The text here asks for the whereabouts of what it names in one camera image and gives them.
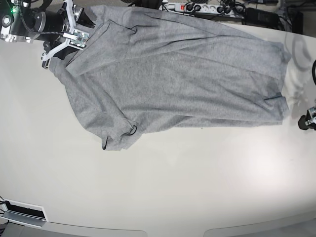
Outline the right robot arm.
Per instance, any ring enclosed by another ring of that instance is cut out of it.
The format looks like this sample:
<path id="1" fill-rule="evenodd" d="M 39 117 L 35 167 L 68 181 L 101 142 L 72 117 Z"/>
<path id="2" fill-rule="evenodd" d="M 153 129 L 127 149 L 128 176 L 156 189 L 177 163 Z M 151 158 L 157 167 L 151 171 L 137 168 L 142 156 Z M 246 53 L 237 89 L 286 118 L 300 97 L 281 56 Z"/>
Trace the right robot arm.
<path id="1" fill-rule="evenodd" d="M 89 33 L 79 29 L 93 29 L 95 23 L 84 8 L 65 0 L 57 12 L 48 10 L 51 1 L 33 8 L 32 0 L 2 0 L 0 2 L 0 38 L 5 42 L 43 41 L 42 62 L 51 58 L 64 59 L 68 54 L 83 50 Z"/>

